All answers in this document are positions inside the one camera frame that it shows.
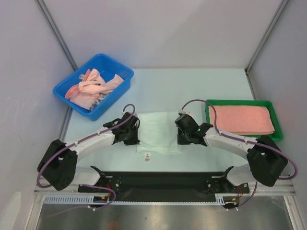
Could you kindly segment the light blue towel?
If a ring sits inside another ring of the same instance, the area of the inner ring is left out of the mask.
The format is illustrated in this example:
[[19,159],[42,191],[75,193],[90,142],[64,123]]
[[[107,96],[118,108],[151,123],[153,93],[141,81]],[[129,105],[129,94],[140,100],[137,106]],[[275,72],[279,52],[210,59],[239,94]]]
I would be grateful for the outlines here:
[[177,144],[177,112],[140,113],[138,118],[138,154],[168,155],[182,152],[181,146]]

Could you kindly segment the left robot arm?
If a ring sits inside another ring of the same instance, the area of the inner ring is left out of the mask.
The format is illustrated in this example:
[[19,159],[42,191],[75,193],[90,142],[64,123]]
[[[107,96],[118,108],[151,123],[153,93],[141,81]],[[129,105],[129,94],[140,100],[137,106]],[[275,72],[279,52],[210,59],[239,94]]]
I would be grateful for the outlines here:
[[96,192],[105,188],[106,175],[97,167],[82,167],[77,163],[95,151],[119,142],[138,145],[138,117],[126,112],[122,118],[103,124],[96,132],[72,143],[52,141],[37,167],[38,179],[43,177],[48,187],[61,191],[71,184],[87,184]]

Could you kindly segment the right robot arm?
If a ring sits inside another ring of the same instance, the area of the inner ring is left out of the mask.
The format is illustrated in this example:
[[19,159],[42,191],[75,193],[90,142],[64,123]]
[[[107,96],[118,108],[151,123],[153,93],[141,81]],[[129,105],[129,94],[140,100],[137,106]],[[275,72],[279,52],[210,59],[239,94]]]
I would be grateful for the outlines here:
[[180,114],[175,124],[178,128],[178,144],[215,147],[248,161],[245,165],[230,166],[224,172],[221,188],[225,192],[233,192],[239,185],[249,182],[272,187],[288,164],[287,158],[276,152],[278,147],[266,135],[247,138],[218,131],[211,124],[198,125],[188,114]]

